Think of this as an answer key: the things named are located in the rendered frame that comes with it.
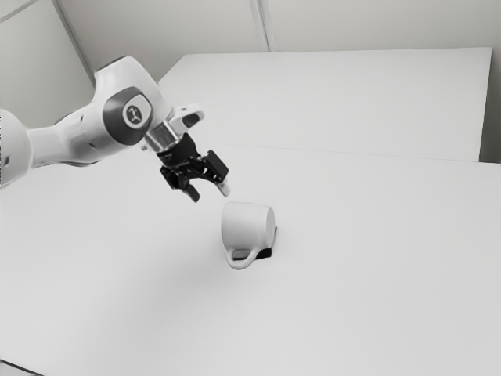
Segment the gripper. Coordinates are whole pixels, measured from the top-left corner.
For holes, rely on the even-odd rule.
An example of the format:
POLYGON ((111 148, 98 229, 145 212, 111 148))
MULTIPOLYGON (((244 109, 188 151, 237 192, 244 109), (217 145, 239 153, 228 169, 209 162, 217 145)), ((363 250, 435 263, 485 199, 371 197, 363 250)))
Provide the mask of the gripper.
POLYGON ((202 156, 188 133, 167 150, 155 154, 161 163, 160 173, 168 185, 173 190, 183 192, 193 202, 198 202, 200 194, 191 185, 190 179, 206 178, 223 196, 230 195, 231 190, 227 183, 229 168, 213 150, 202 156))

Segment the white mug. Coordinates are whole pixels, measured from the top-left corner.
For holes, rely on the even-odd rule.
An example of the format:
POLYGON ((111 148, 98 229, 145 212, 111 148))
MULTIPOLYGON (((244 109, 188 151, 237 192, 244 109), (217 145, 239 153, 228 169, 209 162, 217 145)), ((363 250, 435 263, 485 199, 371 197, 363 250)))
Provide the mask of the white mug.
POLYGON ((230 201, 222 211, 221 234, 226 261, 235 270, 256 259, 270 257, 276 239, 276 218, 271 206, 230 201))

